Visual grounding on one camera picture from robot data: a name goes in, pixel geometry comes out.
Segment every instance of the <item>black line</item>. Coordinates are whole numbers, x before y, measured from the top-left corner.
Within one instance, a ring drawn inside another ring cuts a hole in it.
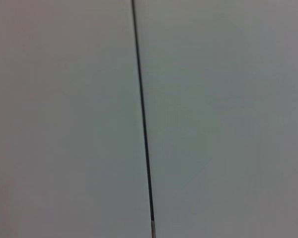
[[[149,162],[149,149],[148,149],[148,137],[147,137],[147,124],[146,124],[146,113],[145,113],[145,103],[144,103],[143,78],[142,78],[140,52],[139,52],[135,0],[131,0],[131,6],[132,6],[132,13],[133,13],[133,24],[134,24],[133,27],[134,27],[134,36],[135,36],[135,45],[136,45],[138,78],[139,78],[139,85],[140,85],[141,108],[142,108],[142,114],[143,114],[147,177],[148,177],[148,187],[149,187],[150,216],[151,216],[151,220],[154,221],[152,187],[151,187],[151,173],[150,173],[150,162]]]

